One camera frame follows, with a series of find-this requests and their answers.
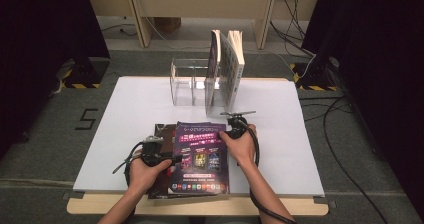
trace person's left hand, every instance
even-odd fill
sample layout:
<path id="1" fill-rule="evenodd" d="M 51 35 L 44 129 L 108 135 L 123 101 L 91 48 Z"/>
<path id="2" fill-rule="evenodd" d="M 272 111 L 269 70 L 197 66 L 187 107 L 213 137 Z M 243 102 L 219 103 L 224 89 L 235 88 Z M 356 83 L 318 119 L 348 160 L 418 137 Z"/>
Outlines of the person's left hand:
<path id="1" fill-rule="evenodd" d="M 147 166 L 140 158 L 131 162 L 130 186 L 137 193 L 145 193 L 155 182 L 157 175 L 171 165 L 171 160 L 165 160 L 154 167 Z"/>

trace black curtain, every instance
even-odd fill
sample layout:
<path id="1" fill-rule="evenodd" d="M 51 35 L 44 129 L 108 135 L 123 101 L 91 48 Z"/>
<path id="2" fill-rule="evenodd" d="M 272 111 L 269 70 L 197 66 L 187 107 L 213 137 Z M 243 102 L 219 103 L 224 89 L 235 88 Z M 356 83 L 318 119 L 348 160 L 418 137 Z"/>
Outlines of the black curtain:
<path id="1" fill-rule="evenodd" d="M 304 48 L 326 48 L 342 2 L 318 0 Z M 329 53 L 339 60 L 375 145 L 424 220 L 424 0 L 360 0 L 349 14 Z"/>
<path id="2" fill-rule="evenodd" d="M 0 0 L 0 158 L 27 131 L 62 64 L 110 58 L 90 0 Z"/>

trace person's right hand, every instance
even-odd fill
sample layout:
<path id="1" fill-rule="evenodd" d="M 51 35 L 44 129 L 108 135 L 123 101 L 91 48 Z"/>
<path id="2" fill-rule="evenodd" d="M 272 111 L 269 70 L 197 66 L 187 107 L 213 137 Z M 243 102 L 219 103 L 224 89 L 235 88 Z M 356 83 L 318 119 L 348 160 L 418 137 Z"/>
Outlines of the person's right hand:
<path id="1" fill-rule="evenodd" d="M 256 135 L 256 126 L 249 124 L 249 128 L 251 128 Z M 229 137 L 227 133 L 223 131 L 219 132 L 219 135 L 225 144 L 227 144 L 231 156 L 236 159 L 240 166 L 253 163 L 255 145 L 253 144 L 253 139 L 248 131 L 246 131 L 240 138 L 235 140 Z"/>

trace upright book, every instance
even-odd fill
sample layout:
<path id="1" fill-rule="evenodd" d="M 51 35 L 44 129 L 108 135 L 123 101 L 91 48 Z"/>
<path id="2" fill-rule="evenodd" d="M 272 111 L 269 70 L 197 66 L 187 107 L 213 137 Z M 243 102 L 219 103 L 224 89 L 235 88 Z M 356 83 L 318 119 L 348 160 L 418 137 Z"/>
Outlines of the upright book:
<path id="1" fill-rule="evenodd" d="M 229 31 L 225 37 L 219 30 L 212 30 L 208 72 L 205 79 L 206 115 L 212 106 L 223 106 L 232 112 L 244 70 L 242 32 Z M 215 91 L 219 77 L 219 92 Z"/>

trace magazine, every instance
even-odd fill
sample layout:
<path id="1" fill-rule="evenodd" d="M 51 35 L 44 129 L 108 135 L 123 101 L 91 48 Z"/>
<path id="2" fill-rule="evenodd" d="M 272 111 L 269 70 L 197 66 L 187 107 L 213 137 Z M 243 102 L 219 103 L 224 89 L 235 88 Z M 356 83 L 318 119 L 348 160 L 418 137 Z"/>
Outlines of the magazine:
<path id="1" fill-rule="evenodd" d="M 176 126 L 176 124 L 155 124 L 155 136 L 163 138 L 161 153 L 172 153 L 171 155 L 173 155 Z M 189 193 L 172 193 L 168 188 L 174 168 L 171 166 L 158 174 L 155 183 L 147 191 L 148 199 L 176 199 L 215 195 L 214 193 L 193 193 L 192 195 Z"/>
<path id="2" fill-rule="evenodd" d="M 182 123 L 175 132 L 174 155 L 182 155 L 170 176 L 170 194 L 228 194 L 227 146 L 218 138 L 226 124 Z"/>

